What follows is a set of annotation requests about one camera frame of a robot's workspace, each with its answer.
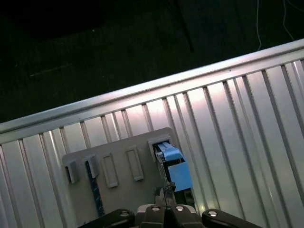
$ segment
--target metal platform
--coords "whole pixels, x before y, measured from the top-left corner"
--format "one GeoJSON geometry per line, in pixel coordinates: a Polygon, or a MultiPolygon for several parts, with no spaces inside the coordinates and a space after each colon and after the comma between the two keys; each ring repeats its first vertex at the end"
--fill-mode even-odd
{"type": "Polygon", "coordinates": [[[1,123],[0,227],[76,227],[61,158],[164,127],[199,212],[302,227],[303,59],[302,39],[1,123]]]}

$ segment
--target rectangular slot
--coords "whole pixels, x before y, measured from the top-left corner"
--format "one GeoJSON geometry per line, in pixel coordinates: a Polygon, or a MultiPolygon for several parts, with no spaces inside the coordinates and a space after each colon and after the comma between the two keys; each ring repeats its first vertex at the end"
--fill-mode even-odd
{"type": "Polygon", "coordinates": [[[108,187],[113,188],[118,186],[118,179],[116,176],[115,166],[113,163],[112,155],[110,153],[103,156],[102,165],[105,174],[104,177],[108,187]]]}
{"type": "Polygon", "coordinates": [[[66,170],[66,176],[67,176],[67,180],[68,180],[68,183],[72,183],[72,180],[71,180],[71,176],[70,176],[70,172],[68,171],[68,167],[66,166],[65,167],[65,170],[66,170]]]}
{"type": "Polygon", "coordinates": [[[171,137],[168,134],[165,134],[165,135],[161,135],[159,137],[148,140],[150,153],[152,155],[152,159],[154,162],[156,162],[156,157],[155,157],[155,153],[154,153],[154,145],[161,143],[161,142],[171,143],[171,137]]]}
{"type": "Polygon", "coordinates": [[[138,157],[138,151],[136,147],[132,147],[127,150],[127,156],[131,168],[131,172],[133,175],[134,181],[139,181],[143,179],[143,170],[138,157]]]}

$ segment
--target blue object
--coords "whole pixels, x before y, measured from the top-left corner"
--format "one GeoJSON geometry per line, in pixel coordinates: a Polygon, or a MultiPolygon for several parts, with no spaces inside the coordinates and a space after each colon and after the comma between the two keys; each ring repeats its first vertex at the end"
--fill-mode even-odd
{"type": "Polygon", "coordinates": [[[163,142],[158,144],[166,162],[182,159],[181,163],[168,167],[171,182],[175,183],[175,192],[193,187],[188,164],[179,149],[163,142]]]}
{"type": "Polygon", "coordinates": [[[190,171],[186,162],[168,167],[171,182],[175,183],[176,191],[181,191],[193,187],[190,171]]]}

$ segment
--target blue block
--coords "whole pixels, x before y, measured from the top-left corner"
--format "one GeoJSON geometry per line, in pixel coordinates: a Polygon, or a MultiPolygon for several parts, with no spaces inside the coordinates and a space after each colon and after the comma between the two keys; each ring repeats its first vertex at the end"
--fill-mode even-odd
{"type": "Polygon", "coordinates": [[[186,162],[168,167],[171,182],[175,183],[175,192],[193,187],[190,171],[186,162]]]}
{"type": "Polygon", "coordinates": [[[180,159],[183,157],[180,150],[176,149],[174,147],[170,148],[170,149],[166,149],[163,152],[163,156],[164,156],[166,162],[177,160],[177,159],[180,159]]]}

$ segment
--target gray plastic piece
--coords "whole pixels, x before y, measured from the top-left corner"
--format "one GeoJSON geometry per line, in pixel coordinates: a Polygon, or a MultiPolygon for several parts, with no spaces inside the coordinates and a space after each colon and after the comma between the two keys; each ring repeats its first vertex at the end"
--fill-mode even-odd
{"type": "Polygon", "coordinates": [[[175,139],[173,131],[164,128],[64,155],[63,165],[74,162],[79,173],[79,181],[68,186],[77,225],[98,218],[86,161],[96,177],[105,213],[117,208],[136,211],[140,205],[153,204],[155,187],[166,185],[153,161],[153,144],[163,140],[176,145],[175,139]]]}
{"type": "Polygon", "coordinates": [[[127,150],[127,156],[130,163],[131,171],[133,174],[134,181],[143,179],[143,170],[138,157],[138,151],[136,146],[127,150]]]}
{"type": "Polygon", "coordinates": [[[68,182],[71,184],[76,183],[79,181],[79,175],[77,170],[77,165],[75,161],[70,161],[66,166],[66,174],[68,178],[68,182]]]}
{"type": "Polygon", "coordinates": [[[86,161],[89,163],[92,178],[96,178],[99,174],[98,164],[97,164],[97,161],[96,161],[96,156],[95,155],[90,156],[90,157],[88,157],[87,159],[84,160],[84,162],[86,162],[86,161]]]}
{"type": "Polygon", "coordinates": [[[101,164],[104,170],[104,177],[108,187],[116,187],[118,185],[118,179],[116,176],[115,166],[111,153],[106,153],[102,155],[101,164]]]}

